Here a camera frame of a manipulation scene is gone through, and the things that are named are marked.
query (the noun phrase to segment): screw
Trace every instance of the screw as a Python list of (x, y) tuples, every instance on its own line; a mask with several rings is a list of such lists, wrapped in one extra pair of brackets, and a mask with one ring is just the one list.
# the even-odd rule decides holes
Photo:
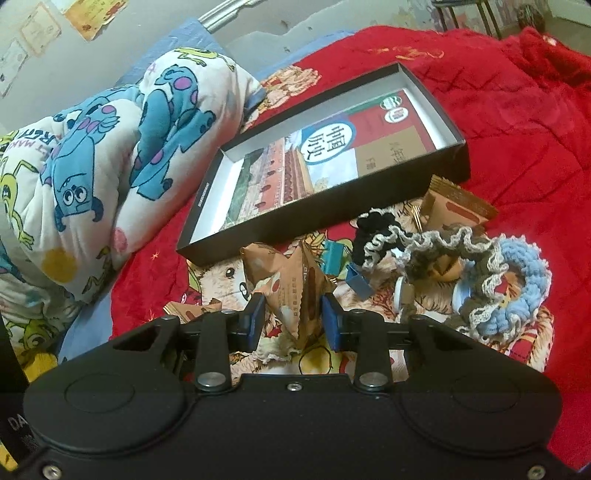
[(388, 383), (388, 377), (380, 372), (367, 372), (359, 377), (359, 383), (367, 388), (380, 388)]
[(542, 480), (546, 476), (546, 469), (541, 465), (534, 465), (527, 472), (527, 480)]
[(288, 383), (287, 384), (287, 390), (289, 390), (290, 392), (299, 392), (302, 388), (301, 383), (298, 382), (293, 382), (293, 383)]
[(55, 465), (46, 465), (42, 472), (47, 480), (60, 480), (61, 478), (61, 470)]
[(197, 377), (197, 383), (202, 387), (220, 387), (226, 382), (226, 376), (220, 372), (205, 372)]

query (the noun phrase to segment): yellow polka dot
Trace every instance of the yellow polka dot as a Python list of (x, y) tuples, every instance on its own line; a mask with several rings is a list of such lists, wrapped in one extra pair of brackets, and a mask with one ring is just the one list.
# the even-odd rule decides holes
[(63, 248), (54, 248), (45, 253), (41, 263), (43, 273), (58, 283), (71, 282), (76, 276), (76, 259)]

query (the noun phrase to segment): open black box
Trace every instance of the open black box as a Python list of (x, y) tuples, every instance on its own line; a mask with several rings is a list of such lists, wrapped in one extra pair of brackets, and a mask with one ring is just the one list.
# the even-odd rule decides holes
[[(414, 108), (428, 132), (434, 146), (432, 151), (290, 201), (235, 225), (225, 226), (224, 221), (227, 222), (225, 219), (237, 190), (239, 165), (245, 161), (247, 154), (256, 149), (262, 150), (278, 138), (288, 137), (328, 117), (363, 106), (364, 102), (388, 95), (390, 100), (392, 95), (400, 99), (395, 96), (400, 91), (404, 92), (402, 95), (410, 101), (411, 110)], [(385, 99), (381, 108), (385, 110), (399, 106), (384, 107), (384, 102)], [(301, 153), (303, 148), (304, 143), (300, 146)], [(309, 160), (310, 150), (306, 153)], [(353, 219), (372, 207), (386, 207), (420, 197), (427, 191), (433, 174), (455, 183), (470, 177), (466, 140), (433, 95), (407, 68), (395, 63), (299, 103), (224, 145), (199, 187), (178, 240), (177, 252), (195, 265), (204, 267), (237, 256), (240, 247), (252, 242), (280, 244)]]

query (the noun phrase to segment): paper packet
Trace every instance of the paper packet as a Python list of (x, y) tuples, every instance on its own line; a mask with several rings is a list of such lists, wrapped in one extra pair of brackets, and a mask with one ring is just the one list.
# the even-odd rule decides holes
[[(267, 298), (267, 305), (301, 350), (322, 331), (320, 296), (332, 292), (335, 285), (316, 263), (305, 242), (300, 242), (287, 258), (263, 244), (241, 249), (247, 280), (255, 291)], [(265, 281), (262, 276), (270, 274)]]
[(176, 315), (181, 323), (188, 323), (200, 317), (204, 313), (219, 312), (222, 309), (222, 302), (218, 299), (212, 299), (209, 305), (190, 305), (177, 301), (169, 301), (164, 306), (164, 311), (169, 315)]
[[(465, 225), (477, 233), (498, 213), (496, 208), (473, 193), (437, 175), (431, 177), (421, 204), (421, 216), (428, 218), (424, 226), (426, 231)], [(436, 281), (454, 281), (460, 277), (462, 270), (458, 257), (442, 255), (429, 266), (428, 275)]]
[(434, 175), (423, 197), (421, 216), (428, 217), (425, 230), (454, 224), (476, 227), (492, 220), (498, 211), (489, 203), (458, 185)]

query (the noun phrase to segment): chair leg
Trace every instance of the chair leg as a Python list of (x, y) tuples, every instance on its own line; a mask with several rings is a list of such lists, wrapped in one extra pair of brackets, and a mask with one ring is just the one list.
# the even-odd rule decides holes
[(486, 10), (488, 11), (489, 16), (491, 17), (492, 26), (495, 27), (496, 36), (499, 40), (501, 40), (501, 31), (499, 30), (499, 25), (496, 22), (494, 14), (492, 13), (492, 8), (488, 0), (484, 0), (484, 5), (486, 7)]
[(478, 7), (478, 11), (480, 12), (480, 16), (482, 17), (482, 22), (484, 23), (484, 28), (486, 28), (486, 34), (489, 37), (492, 37), (491, 27), (489, 26), (488, 20), (486, 19), (486, 15), (484, 13), (484, 10), (482, 9), (482, 4), (480, 2), (478, 2), (476, 4), (476, 6)]
[(460, 25), (457, 24), (456, 14), (453, 12), (453, 8), (452, 7), (448, 7), (448, 8), (449, 8), (449, 12), (452, 15), (453, 24), (455, 25), (456, 28), (460, 28)]
[(443, 31), (446, 32), (447, 25), (445, 24), (445, 17), (443, 16), (443, 11), (439, 7), (435, 7), (435, 8), (437, 8), (437, 13), (439, 14), (439, 20), (441, 20), (441, 26), (443, 27)]

